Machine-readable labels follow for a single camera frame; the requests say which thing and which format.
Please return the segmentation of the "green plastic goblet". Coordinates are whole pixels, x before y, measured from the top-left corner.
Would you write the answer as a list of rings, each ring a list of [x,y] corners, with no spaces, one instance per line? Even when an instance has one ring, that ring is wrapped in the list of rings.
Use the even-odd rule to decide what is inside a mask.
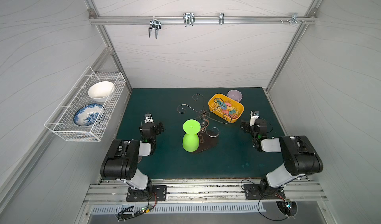
[[[183,136],[183,148],[187,152],[194,152],[199,148],[199,137],[198,133],[201,130],[200,123],[197,120],[187,120],[183,124],[183,131],[185,135]]]

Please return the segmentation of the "yellow plastic storage box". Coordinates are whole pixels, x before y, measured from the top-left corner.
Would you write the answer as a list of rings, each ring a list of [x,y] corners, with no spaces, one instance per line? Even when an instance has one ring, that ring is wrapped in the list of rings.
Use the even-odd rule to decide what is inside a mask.
[[[227,123],[235,123],[245,110],[241,103],[223,94],[215,94],[207,104],[212,113]]]

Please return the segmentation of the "bronze wire cup stand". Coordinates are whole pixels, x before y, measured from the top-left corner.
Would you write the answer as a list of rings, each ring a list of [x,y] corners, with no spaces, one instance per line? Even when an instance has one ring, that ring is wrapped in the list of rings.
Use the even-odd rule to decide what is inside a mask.
[[[210,126],[211,121],[216,121],[216,119],[210,117],[212,112],[206,110],[206,108],[196,110],[187,104],[179,105],[177,107],[177,112],[180,114],[185,114],[186,109],[190,109],[196,113],[196,118],[191,120],[197,120],[201,126],[201,130],[198,133],[199,148],[196,151],[190,153],[198,154],[216,147],[218,145],[220,131],[218,128]]]

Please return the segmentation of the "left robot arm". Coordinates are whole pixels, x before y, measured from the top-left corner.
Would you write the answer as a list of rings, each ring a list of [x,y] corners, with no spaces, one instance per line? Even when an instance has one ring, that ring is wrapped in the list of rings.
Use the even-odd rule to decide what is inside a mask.
[[[138,169],[139,158],[156,150],[156,137],[164,132],[162,123],[145,122],[139,128],[141,139],[114,139],[102,162],[100,175],[105,180],[118,180],[132,190],[152,194],[152,181]]]

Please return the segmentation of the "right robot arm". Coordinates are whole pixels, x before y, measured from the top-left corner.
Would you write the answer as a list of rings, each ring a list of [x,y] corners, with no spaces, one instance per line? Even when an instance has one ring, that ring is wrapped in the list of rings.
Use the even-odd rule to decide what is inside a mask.
[[[267,135],[267,122],[260,118],[242,121],[240,128],[251,135],[253,147],[257,151],[282,155],[283,163],[261,179],[258,191],[262,195],[278,191],[300,177],[323,171],[323,162],[306,136],[270,138]]]

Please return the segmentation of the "lilac small bowl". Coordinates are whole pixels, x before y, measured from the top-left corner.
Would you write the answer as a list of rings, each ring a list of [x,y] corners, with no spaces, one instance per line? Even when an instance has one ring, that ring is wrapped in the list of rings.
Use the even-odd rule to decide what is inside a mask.
[[[227,97],[236,102],[241,102],[241,100],[243,99],[243,94],[238,90],[230,90],[227,93]]]

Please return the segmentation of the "white ceramic bowl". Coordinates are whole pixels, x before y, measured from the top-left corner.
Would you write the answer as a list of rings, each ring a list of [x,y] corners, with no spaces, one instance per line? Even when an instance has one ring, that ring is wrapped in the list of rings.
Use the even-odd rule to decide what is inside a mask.
[[[102,81],[92,85],[87,94],[88,96],[99,103],[104,103],[107,98],[113,93],[115,85],[109,81]]]

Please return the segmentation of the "round black controller board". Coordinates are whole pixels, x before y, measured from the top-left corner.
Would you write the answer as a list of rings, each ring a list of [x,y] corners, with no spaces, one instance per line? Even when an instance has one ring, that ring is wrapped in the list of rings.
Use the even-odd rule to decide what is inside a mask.
[[[295,217],[298,213],[298,206],[295,201],[277,201],[276,205],[279,211],[289,218]]]

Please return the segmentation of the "metal corner hook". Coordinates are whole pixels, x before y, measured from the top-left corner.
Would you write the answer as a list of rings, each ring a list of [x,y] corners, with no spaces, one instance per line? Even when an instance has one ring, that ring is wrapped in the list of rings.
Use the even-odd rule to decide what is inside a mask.
[[[290,17],[289,20],[286,20],[286,21],[280,20],[280,23],[282,23],[282,24],[286,24],[286,23],[288,23],[289,25],[294,25],[294,24],[296,25],[296,24],[303,24],[304,21],[303,21],[303,20],[300,21],[300,20],[298,19],[298,14],[297,14],[297,13],[294,13],[294,14]]]

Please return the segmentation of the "metal loop hook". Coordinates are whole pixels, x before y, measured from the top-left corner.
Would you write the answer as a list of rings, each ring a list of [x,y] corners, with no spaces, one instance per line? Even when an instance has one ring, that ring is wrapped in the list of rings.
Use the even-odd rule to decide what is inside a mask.
[[[195,23],[195,15],[191,12],[183,14],[184,26],[193,26]]]

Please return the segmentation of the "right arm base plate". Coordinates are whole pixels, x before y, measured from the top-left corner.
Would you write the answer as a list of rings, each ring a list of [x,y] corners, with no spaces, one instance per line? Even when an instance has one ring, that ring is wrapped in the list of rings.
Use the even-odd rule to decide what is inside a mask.
[[[243,184],[242,185],[246,200],[277,200],[286,199],[285,193],[281,188],[263,186],[261,184]]]

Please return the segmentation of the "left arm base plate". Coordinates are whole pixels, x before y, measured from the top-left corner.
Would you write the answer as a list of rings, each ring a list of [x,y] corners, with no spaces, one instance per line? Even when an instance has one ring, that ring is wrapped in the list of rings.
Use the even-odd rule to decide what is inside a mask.
[[[147,189],[138,190],[128,188],[126,197],[127,202],[161,202],[167,199],[167,186],[166,185],[149,185]]]

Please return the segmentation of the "aluminium front rail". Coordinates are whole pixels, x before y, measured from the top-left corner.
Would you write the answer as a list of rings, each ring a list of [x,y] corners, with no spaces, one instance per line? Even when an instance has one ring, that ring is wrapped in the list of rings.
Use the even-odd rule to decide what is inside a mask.
[[[247,196],[257,201],[261,198],[255,192],[244,189],[245,184],[259,183],[259,179],[154,179],[154,185],[165,185],[166,200],[172,203],[221,203],[248,202]],[[318,181],[305,178],[284,186],[282,193],[292,201],[327,201],[328,198]],[[102,181],[89,186],[83,204],[124,204],[128,186],[120,181]]]

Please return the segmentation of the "aluminium rail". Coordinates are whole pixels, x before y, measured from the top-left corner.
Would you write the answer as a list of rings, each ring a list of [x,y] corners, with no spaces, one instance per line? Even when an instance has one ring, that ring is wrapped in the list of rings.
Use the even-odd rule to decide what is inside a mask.
[[[261,198],[255,192],[244,189],[245,184],[259,183],[259,179],[154,179],[154,185],[165,185],[166,200],[172,203],[221,203],[248,202],[247,196],[257,201]],[[305,178],[284,186],[282,193],[292,201],[327,201],[328,198],[318,181]],[[102,181],[89,186],[83,204],[124,204],[128,186],[120,181]]]
[[[258,25],[258,24],[281,24],[280,20],[289,20],[291,15],[287,16],[226,16],[224,25]],[[145,17],[145,16],[118,16],[118,17],[97,17],[91,18],[89,21],[92,25],[145,25],[148,26],[150,21],[156,19],[161,25],[182,25],[184,21],[182,16],[164,16],[164,17]],[[316,17],[298,16],[304,24],[315,24],[318,21]],[[195,16],[194,25],[219,25],[218,16]]]

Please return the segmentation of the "aluminium top rail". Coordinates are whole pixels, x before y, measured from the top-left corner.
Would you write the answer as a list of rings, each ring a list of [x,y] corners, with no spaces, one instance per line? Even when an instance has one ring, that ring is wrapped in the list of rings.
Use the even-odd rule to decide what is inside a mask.
[[[287,16],[226,16],[224,25],[258,25],[258,24],[281,24],[280,20],[289,20],[291,15]],[[97,17],[91,18],[89,21],[92,25],[145,25],[148,26],[150,21],[156,19],[161,25],[182,25],[184,21],[182,16],[164,16],[164,17],[145,17],[145,16],[118,16],[118,17]],[[298,16],[304,24],[315,24],[318,21],[316,17]],[[219,25],[218,16],[195,16],[194,25]]]

